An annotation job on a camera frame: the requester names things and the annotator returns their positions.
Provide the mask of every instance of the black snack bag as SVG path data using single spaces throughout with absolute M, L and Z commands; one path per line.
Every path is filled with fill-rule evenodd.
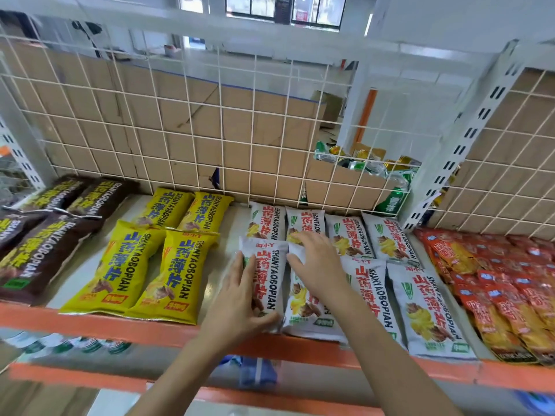
M 98 178 L 67 208 L 78 216 L 100 216 L 107 219 L 132 192 L 137 192 L 136 181 L 115 181 Z
M 90 184 L 91 180 L 79 176 L 63 176 L 54 185 L 31 196 L 19 208 L 23 211 L 65 209 Z
M 0 300 L 35 303 L 81 242 L 101 225 L 99 218 L 50 213 L 0 261 Z
M 15 247 L 33 227 L 42 222 L 48 212 L 0 210 L 0 259 Z

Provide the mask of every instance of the forearm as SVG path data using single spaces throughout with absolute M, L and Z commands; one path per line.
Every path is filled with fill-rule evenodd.
M 355 291 L 336 291 L 329 302 L 326 305 L 347 336 L 385 414 L 461 415 L 445 393 L 392 339 Z
M 127 416 L 183 416 L 224 352 L 202 334 L 191 340 Z

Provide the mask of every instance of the person's left hand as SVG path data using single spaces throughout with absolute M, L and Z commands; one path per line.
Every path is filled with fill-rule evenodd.
M 225 277 L 221 290 L 202 322 L 200 337 L 227 353 L 249 337 L 281 320 L 276 311 L 258 317 L 252 310 L 253 278 L 256 258 L 253 255 L 243 269 L 243 254 L 239 251 Z

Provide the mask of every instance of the hand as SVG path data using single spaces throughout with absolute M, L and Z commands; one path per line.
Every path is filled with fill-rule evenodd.
M 300 277 L 311 294 L 331 306 L 338 289 L 351 289 L 337 250 L 328 237 L 316 232 L 296 232 L 292 234 L 305 246 L 305 263 L 295 254 L 288 254 L 289 265 Z
M 243 269 L 243 254 L 239 251 L 225 277 L 200 328 L 199 337 L 227 353 L 255 334 L 281 321 L 281 315 L 271 312 L 258 317 L 252 310 L 253 278 L 256 258 L 251 256 Z

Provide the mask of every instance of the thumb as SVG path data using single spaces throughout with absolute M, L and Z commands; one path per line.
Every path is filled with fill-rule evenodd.
M 289 265 L 297 275 L 302 272 L 304 264 L 295 254 L 287 254 L 287 261 L 289 261 Z
M 273 311 L 269 314 L 264 315 L 263 317 L 253 317 L 253 323 L 256 327 L 256 330 L 262 331 L 280 322 L 281 318 L 282 316 L 278 312 Z

